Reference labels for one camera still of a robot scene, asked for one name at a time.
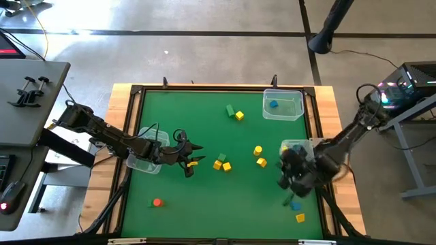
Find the green mat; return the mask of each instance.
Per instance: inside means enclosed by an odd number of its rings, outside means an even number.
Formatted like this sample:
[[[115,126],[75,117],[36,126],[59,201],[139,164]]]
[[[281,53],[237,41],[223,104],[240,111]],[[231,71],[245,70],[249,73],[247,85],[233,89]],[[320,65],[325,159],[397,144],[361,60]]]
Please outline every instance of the green mat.
[[[242,121],[229,118],[229,103],[244,113]],[[194,156],[206,158],[191,178],[177,164],[163,165],[157,175],[133,170],[123,238],[322,239],[315,193],[296,197],[302,209],[293,211],[282,206],[288,192],[277,184],[280,144],[307,138],[303,117],[294,122],[264,119],[261,93],[156,91],[146,93],[140,124],[154,122],[171,138],[175,129],[186,130],[194,144],[204,147]],[[264,169],[253,156],[257,145],[268,161]],[[219,153],[227,155],[231,172],[212,168]],[[148,208],[154,198],[166,205]],[[296,222],[300,213],[305,213],[304,223]]]

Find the wooden table frame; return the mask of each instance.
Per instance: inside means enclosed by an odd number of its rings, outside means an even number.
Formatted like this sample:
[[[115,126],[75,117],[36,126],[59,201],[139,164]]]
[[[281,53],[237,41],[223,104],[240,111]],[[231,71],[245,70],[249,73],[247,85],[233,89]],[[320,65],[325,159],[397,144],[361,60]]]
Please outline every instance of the wooden table frame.
[[[162,84],[115,84],[109,102],[108,113],[105,121],[124,132],[134,135],[139,131],[140,117],[142,113],[142,93],[166,89],[168,91],[250,91],[262,92],[268,85],[248,84],[169,84],[163,88]],[[283,89],[301,90],[305,94],[305,121],[308,137],[334,137],[342,130],[336,101],[331,86],[279,86]],[[95,161],[108,156],[107,151],[101,151]],[[130,168],[126,168],[120,159],[110,159],[92,170],[89,187],[83,204],[81,224],[84,228],[89,227],[97,218],[98,214],[106,205],[110,196],[115,192],[123,178],[130,174]],[[351,173],[338,182],[326,186],[327,191],[332,193],[337,205],[344,215],[361,233],[365,234],[362,214],[358,202],[356,187]],[[127,198],[124,195],[114,207],[112,215],[106,220],[99,230],[102,233],[120,232]],[[331,214],[330,208],[325,203],[319,202],[319,209],[324,213],[320,217],[323,233],[342,234],[340,224]]]

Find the concrete floor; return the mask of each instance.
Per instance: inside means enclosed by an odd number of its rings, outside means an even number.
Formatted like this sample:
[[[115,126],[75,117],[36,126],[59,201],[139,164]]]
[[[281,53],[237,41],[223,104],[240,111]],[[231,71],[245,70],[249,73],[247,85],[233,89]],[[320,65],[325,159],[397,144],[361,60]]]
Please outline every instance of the concrete floor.
[[[72,64],[65,84],[76,101],[91,106],[98,116],[106,113],[114,83],[161,82],[166,76],[169,82],[268,84],[277,74],[280,84],[313,84],[303,37],[116,36],[86,31],[303,32],[298,0],[46,2],[35,7],[46,29],[74,29],[80,34],[49,35],[47,59]],[[305,0],[313,32],[321,29],[332,2]],[[338,32],[436,33],[435,13],[433,0],[356,0]],[[13,18],[2,15],[0,27],[39,28],[28,10]],[[44,52],[43,35],[16,36]],[[370,52],[397,65],[436,60],[436,39],[334,39],[333,50],[345,49]],[[316,59],[322,84],[334,87],[343,126],[356,112],[356,87],[364,82],[377,84],[394,70],[385,61],[359,54],[317,55]],[[83,93],[84,88],[92,92]],[[66,98],[62,91],[50,118],[60,115]],[[411,144],[425,139],[414,139]],[[397,143],[395,137],[389,140]],[[426,147],[434,146],[432,142]],[[436,196],[410,201],[400,198],[400,192],[415,187],[402,152],[370,133],[354,149],[352,167],[369,235],[434,244]],[[83,189],[48,188],[42,206],[50,211],[25,214],[18,229],[1,232],[0,240],[73,234],[84,194]]]

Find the desk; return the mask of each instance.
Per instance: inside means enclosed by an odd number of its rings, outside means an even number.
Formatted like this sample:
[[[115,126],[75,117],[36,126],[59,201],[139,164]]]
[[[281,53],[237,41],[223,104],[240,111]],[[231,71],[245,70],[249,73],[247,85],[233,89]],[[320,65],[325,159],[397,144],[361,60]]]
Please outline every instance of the desk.
[[[263,176],[266,179],[273,178],[275,176],[274,171],[278,171],[278,169],[275,169],[274,167],[274,156],[278,153],[278,146],[280,145],[281,140],[279,138],[279,134],[272,133],[272,135],[268,136],[272,137],[272,142],[259,142],[258,144],[263,145],[266,147],[266,158],[271,159],[269,162],[269,166],[266,169],[258,169],[255,167],[258,167],[255,165],[255,163],[252,166],[249,166],[247,164],[240,164],[245,162],[247,160],[243,160],[252,156],[249,156],[252,152],[252,148],[256,145],[255,141],[257,139],[254,139],[253,136],[248,137],[248,140],[244,140],[245,144],[238,145],[238,149],[235,149],[235,146],[222,146],[221,148],[218,148],[218,144],[212,143],[211,140],[207,140],[204,130],[207,127],[206,121],[208,119],[213,120],[219,120],[219,122],[224,124],[225,128],[218,128],[215,129],[216,132],[208,131],[208,133],[212,133],[213,137],[219,137],[220,135],[223,135],[225,137],[231,137],[233,140],[235,140],[237,137],[239,138],[245,138],[247,134],[247,128],[253,129],[253,127],[260,127],[261,124],[258,122],[260,120],[263,120],[262,127],[265,127],[264,130],[270,129],[272,132],[274,132],[274,129],[284,129],[285,127],[293,126],[294,130],[289,130],[289,132],[286,132],[286,135],[283,137],[285,138],[295,138],[295,139],[303,139],[308,137],[316,137],[321,132],[324,137],[333,137],[335,136],[340,130],[341,130],[341,124],[339,122],[339,115],[337,112],[336,102],[334,100],[334,94],[332,87],[329,86],[315,86],[315,87],[303,87],[301,86],[280,86],[280,88],[285,89],[296,89],[296,90],[303,90],[307,92],[308,95],[305,96],[305,104],[307,113],[306,116],[303,118],[299,118],[296,122],[283,122],[283,121],[275,121],[275,120],[264,120],[261,116],[261,111],[258,113],[261,104],[262,104],[262,90],[265,88],[270,88],[270,86],[264,86],[264,85],[238,85],[238,86],[230,86],[230,85],[216,85],[216,84],[171,84],[166,89],[166,92],[163,93],[162,91],[156,91],[161,90],[161,85],[159,84],[147,84],[146,87],[142,86],[133,86],[132,84],[115,84],[112,96],[110,99],[109,109],[108,113],[106,115],[106,122],[110,123],[111,125],[114,125],[115,127],[118,127],[120,129],[128,129],[128,132],[130,134],[133,134],[135,130],[139,130],[141,127],[145,127],[150,125],[151,123],[155,121],[159,121],[161,123],[161,130],[168,130],[168,134],[172,134],[172,131],[174,130],[173,127],[176,127],[176,125],[180,125],[179,127],[182,127],[187,130],[188,137],[191,139],[197,138],[198,140],[193,140],[196,144],[202,144],[205,146],[205,149],[202,153],[204,153],[208,158],[202,160],[200,162],[200,166],[197,166],[196,168],[196,174],[191,179],[184,179],[183,177],[183,171],[178,166],[163,166],[161,175],[148,175],[144,174],[142,172],[133,171],[131,176],[131,185],[129,189],[129,196],[123,202],[122,210],[125,210],[125,212],[121,212],[121,215],[119,215],[119,207],[120,202],[117,204],[117,206],[114,209],[114,212],[112,214],[109,231],[113,231],[116,227],[116,224],[123,224],[121,231],[121,235],[123,237],[148,237],[148,238],[203,238],[201,236],[201,233],[206,236],[206,238],[213,238],[214,236],[217,237],[217,234],[224,234],[223,237],[229,237],[229,238],[253,238],[253,239],[272,239],[272,238],[278,238],[278,239],[322,239],[322,235],[320,235],[320,229],[325,231],[326,229],[329,229],[331,233],[334,233],[334,223],[332,216],[328,210],[328,206],[320,205],[317,206],[317,196],[315,193],[313,193],[311,196],[304,200],[299,200],[303,204],[303,210],[306,214],[307,221],[303,224],[296,224],[295,222],[295,214],[297,212],[291,211],[289,207],[284,208],[280,207],[280,204],[277,206],[277,202],[281,202],[285,198],[285,194],[278,194],[278,193],[285,193],[282,191],[278,186],[275,188],[273,185],[275,185],[275,180],[271,180],[269,183],[264,182],[262,185],[257,185],[256,188],[258,188],[258,191],[260,193],[263,193],[263,195],[266,195],[265,201],[259,201],[263,200],[259,197],[253,197],[255,193],[254,191],[248,191],[248,185],[241,184],[241,182],[238,180],[239,178],[243,178],[244,174],[243,170],[246,170],[249,168],[249,172],[251,173],[250,176],[254,176],[255,178],[259,178],[260,176]],[[187,96],[186,91],[195,91],[190,92],[189,96]],[[183,105],[188,104],[195,104],[196,101],[200,103],[196,103],[194,107],[196,107],[195,112],[187,112],[188,115],[191,115],[191,113],[196,112],[204,112],[204,106],[201,105],[201,101],[208,101],[208,105],[212,107],[212,110],[218,110],[220,108],[220,103],[223,103],[224,106],[222,107],[223,110],[225,109],[225,105],[230,103],[234,104],[234,107],[236,110],[242,110],[246,112],[245,119],[241,122],[236,121],[230,121],[230,122],[224,122],[222,120],[227,120],[228,118],[225,118],[225,110],[223,111],[222,115],[219,117],[215,114],[207,113],[206,115],[203,115],[203,118],[197,119],[199,121],[199,125],[203,125],[202,130],[198,128],[198,125],[196,128],[190,126],[189,121],[196,120],[195,118],[188,118],[184,116],[183,112],[176,112],[172,111],[173,108],[182,108]],[[133,113],[126,113],[127,107],[129,107],[129,111]],[[168,111],[171,110],[168,113],[175,114],[175,116],[178,116],[177,120],[170,120],[169,116],[166,116],[165,114],[161,113],[161,110]],[[138,113],[136,112],[144,112],[140,113],[141,117],[137,119]],[[227,132],[225,133],[225,129],[228,127],[235,127],[232,130],[234,133]],[[227,153],[229,158],[232,159],[230,161],[235,161],[234,163],[234,169],[231,173],[226,175],[225,173],[218,172],[215,173],[212,170],[212,164],[215,158],[217,157],[218,153]],[[107,157],[107,152],[101,152],[101,154],[98,154],[96,156],[96,161]],[[91,179],[89,182],[89,187],[87,191],[87,195],[85,197],[83,211],[82,211],[82,226],[88,227],[92,221],[97,217],[97,215],[101,212],[102,208],[106,204],[108,197],[110,195],[110,189],[111,184],[113,181],[114,172],[116,171],[116,161],[110,160],[107,161],[101,165],[96,166],[93,169]],[[121,177],[122,179],[123,174],[125,173],[125,166],[123,165],[121,168]],[[170,183],[168,181],[168,178],[174,179],[174,181],[177,181],[177,183]],[[200,191],[200,185],[199,183],[203,181],[206,184],[206,187],[209,189],[211,188],[211,182],[215,183],[215,189],[214,191],[222,191],[223,186],[227,187],[228,189],[231,187],[231,185],[234,185],[235,189],[240,189],[240,193],[248,193],[245,198],[242,198],[240,201],[237,200],[223,200],[220,203],[222,205],[225,205],[226,203],[229,203],[229,206],[231,208],[228,208],[228,212],[222,212],[217,210],[216,206],[212,206],[212,203],[217,202],[213,195],[213,191],[210,193],[210,195],[206,195],[206,191]],[[150,184],[159,183],[159,188],[156,188],[155,192],[153,192],[148,186]],[[198,196],[194,194],[187,194],[187,198],[195,199],[196,201],[199,201],[200,203],[198,205],[204,205],[204,207],[201,207],[202,210],[205,210],[205,213],[200,214],[199,212],[195,212],[193,208],[190,208],[187,204],[188,201],[182,199],[179,197],[178,199],[175,196],[180,195],[182,193],[182,190],[188,190],[190,188],[196,188],[194,193],[199,193]],[[354,181],[352,179],[352,175],[349,174],[346,178],[335,182],[332,186],[332,189],[334,191],[334,196],[336,197],[336,201],[338,203],[338,206],[342,209],[346,217],[353,223],[355,228],[361,233],[364,233],[364,225],[362,221],[362,215],[360,212],[360,206],[358,203],[357,198],[357,192],[356,187],[354,186]],[[226,197],[235,197],[234,194],[226,194],[222,192],[221,194],[227,195]],[[146,206],[147,199],[150,199],[152,197],[161,197],[163,199],[169,200],[168,207],[167,208],[161,208],[161,209],[150,209]],[[258,202],[253,203],[254,199],[258,198]],[[188,222],[188,226],[191,228],[201,228],[196,227],[198,223],[205,224],[205,227],[207,227],[206,220],[203,220],[201,218],[198,218],[198,216],[206,215],[207,218],[214,218],[216,221],[217,227],[222,227],[223,225],[223,218],[220,218],[222,215],[228,215],[232,214],[231,216],[234,216],[238,214],[237,209],[240,211],[243,210],[243,207],[239,204],[236,205],[237,202],[241,202],[241,205],[244,205],[244,207],[247,207],[247,202],[245,200],[252,201],[253,205],[250,207],[252,212],[255,212],[257,210],[257,214],[253,214],[254,216],[258,216],[259,220],[256,220],[256,218],[253,221],[253,224],[259,223],[261,221],[264,221],[266,224],[259,224],[259,226],[269,225],[272,226],[274,221],[279,221],[277,223],[277,227],[268,228],[268,231],[263,231],[262,233],[260,229],[256,230],[255,225],[250,225],[249,222],[247,222],[247,219],[250,217],[247,215],[239,216],[238,221],[233,222],[231,226],[233,229],[221,229],[219,228],[218,231],[211,231],[210,229],[204,228],[201,233],[192,232],[189,230],[184,230],[183,235],[182,233],[178,233],[177,229],[171,228],[172,225],[169,225],[169,228],[167,232],[163,231],[164,224],[170,224],[174,222],[174,220],[168,220],[169,216],[174,216],[178,212],[175,210],[179,207],[184,207],[183,209],[188,208],[191,212],[195,214],[191,219],[194,219],[193,221]],[[270,209],[265,209],[263,212],[265,214],[261,214],[262,210],[260,208],[265,207],[273,207]],[[179,225],[183,220],[183,216],[179,216],[177,219],[179,221],[174,222],[175,225]],[[148,223],[148,221],[152,221],[155,223],[156,229],[147,229],[153,227],[152,223]],[[325,221],[326,228],[322,228],[323,220]],[[277,230],[280,230],[280,225],[287,225],[288,227],[291,227],[290,230],[294,230],[294,232],[277,232]],[[250,229],[236,229],[237,226],[249,226]],[[297,228],[300,228],[300,230],[304,230],[302,232],[301,236],[298,234]]]

